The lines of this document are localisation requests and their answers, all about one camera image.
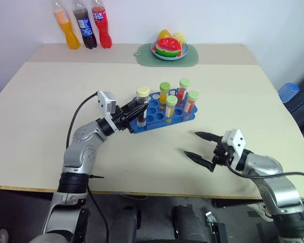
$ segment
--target blue container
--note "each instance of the blue container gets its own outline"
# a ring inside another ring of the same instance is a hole
[[[278,91],[279,98],[283,103],[290,101],[299,92],[299,86],[293,83],[286,83]]]
[[[169,90],[169,95],[176,95],[177,92],[178,89]],[[137,119],[131,121],[130,124],[134,130],[134,133],[141,133],[156,128],[170,126],[173,124],[186,122],[188,120],[193,120],[195,118],[195,113],[197,112],[196,106],[193,108],[191,113],[185,113],[183,111],[184,105],[188,98],[188,94],[183,101],[180,101],[180,105],[178,105],[178,102],[175,107],[173,117],[171,118],[165,116],[165,109],[160,109],[160,106],[166,106],[165,104],[160,104],[160,92],[150,94],[149,96],[149,103],[146,110],[146,125],[144,127],[139,127],[137,125]]]

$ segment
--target yellow fruit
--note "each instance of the yellow fruit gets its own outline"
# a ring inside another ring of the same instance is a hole
[[[179,33],[179,32],[174,33],[172,38],[175,38],[177,41],[179,41],[182,46],[186,44],[186,37],[184,36],[183,33]]]
[[[171,37],[171,34],[169,33],[169,31],[167,31],[166,29],[162,30],[159,34],[159,37],[158,37],[158,41],[160,39],[163,39],[163,38],[169,38]]]

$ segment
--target green placemat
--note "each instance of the green placemat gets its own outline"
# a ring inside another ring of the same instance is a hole
[[[134,56],[138,64],[146,67],[191,67],[198,63],[198,53],[192,45],[189,45],[189,51],[185,57],[175,61],[157,58],[151,51],[151,43],[140,45]]]

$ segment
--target blue bowl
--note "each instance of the blue bowl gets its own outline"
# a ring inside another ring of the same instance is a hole
[[[189,51],[189,46],[187,44],[185,44],[183,47],[182,47],[182,53],[181,53],[181,56],[180,57],[163,57],[163,56],[160,56],[158,53],[154,52],[153,51],[153,47],[156,45],[157,41],[153,42],[152,45],[151,45],[151,51],[153,52],[153,54],[162,59],[162,60],[166,60],[166,61],[174,61],[174,60],[178,60],[178,59],[181,59],[183,58],[185,55],[187,55],[188,51]]]

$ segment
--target blue test tube rack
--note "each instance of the blue test tube rack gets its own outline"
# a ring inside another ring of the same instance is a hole
[[[169,95],[177,95],[178,89],[169,90]],[[142,133],[152,129],[157,129],[161,127],[166,127],[174,125],[177,123],[187,122],[189,120],[195,119],[195,113],[197,112],[197,107],[195,106],[191,113],[186,113],[183,111],[184,105],[188,98],[188,94],[183,101],[178,101],[173,117],[168,118],[165,116],[165,109],[160,109],[160,106],[166,107],[165,104],[160,104],[160,92],[149,94],[149,102],[146,110],[146,125],[144,127],[139,127],[137,125],[137,119],[130,122],[134,133]]]

